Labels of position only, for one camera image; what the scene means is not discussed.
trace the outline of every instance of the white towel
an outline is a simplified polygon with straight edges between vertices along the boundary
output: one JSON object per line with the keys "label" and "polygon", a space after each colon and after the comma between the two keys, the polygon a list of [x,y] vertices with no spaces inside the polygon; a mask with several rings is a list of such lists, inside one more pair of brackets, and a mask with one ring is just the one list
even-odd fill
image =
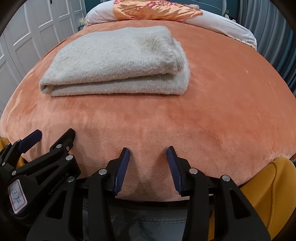
{"label": "white towel", "polygon": [[189,64],[164,26],[86,34],[53,59],[39,82],[52,96],[100,93],[183,94]]}

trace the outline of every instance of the gray curtain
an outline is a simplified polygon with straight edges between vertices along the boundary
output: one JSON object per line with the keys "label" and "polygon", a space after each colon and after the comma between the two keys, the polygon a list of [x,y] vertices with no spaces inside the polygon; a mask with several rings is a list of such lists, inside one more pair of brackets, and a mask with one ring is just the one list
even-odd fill
{"label": "gray curtain", "polygon": [[240,0],[237,22],[251,30],[258,52],[296,96],[296,38],[278,9],[270,0]]}

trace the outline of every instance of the pillow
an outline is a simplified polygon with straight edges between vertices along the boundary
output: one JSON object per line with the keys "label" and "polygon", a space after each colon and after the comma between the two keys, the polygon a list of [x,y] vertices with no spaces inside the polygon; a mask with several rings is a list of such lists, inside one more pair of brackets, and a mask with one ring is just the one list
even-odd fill
{"label": "pillow", "polygon": [[224,34],[257,50],[257,40],[250,30],[225,17],[205,10],[200,11],[198,5],[191,4],[184,6],[168,1],[154,1],[151,3],[149,1],[139,0],[112,0],[103,2],[88,12],[85,17],[85,28],[96,23],[126,19],[182,21]]}

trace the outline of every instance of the white wardrobe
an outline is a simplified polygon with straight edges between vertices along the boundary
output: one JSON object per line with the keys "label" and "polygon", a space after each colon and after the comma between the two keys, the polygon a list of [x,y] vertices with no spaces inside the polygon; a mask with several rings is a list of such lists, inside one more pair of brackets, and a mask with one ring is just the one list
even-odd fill
{"label": "white wardrobe", "polygon": [[0,116],[30,69],[78,31],[83,0],[27,0],[0,36]]}

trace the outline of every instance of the orange fleece bedspread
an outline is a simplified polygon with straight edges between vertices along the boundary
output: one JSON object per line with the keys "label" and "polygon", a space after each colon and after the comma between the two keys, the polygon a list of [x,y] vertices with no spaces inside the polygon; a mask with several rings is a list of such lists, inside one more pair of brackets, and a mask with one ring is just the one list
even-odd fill
{"label": "orange fleece bedspread", "polygon": [[[94,31],[154,25],[168,27],[187,54],[191,78],[184,95],[51,97],[39,90],[54,56],[74,39]],[[126,20],[89,26],[40,60],[7,104],[0,136],[14,142],[40,129],[42,141],[24,155],[30,161],[73,128],[71,153],[82,176],[105,167],[127,147],[131,160],[119,197],[172,201],[181,197],[165,158],[168,146],[205,174],[228,174],[242,184],[276,157],[296,152],[295,107],[286,83],[251,47],[185,23]]]}

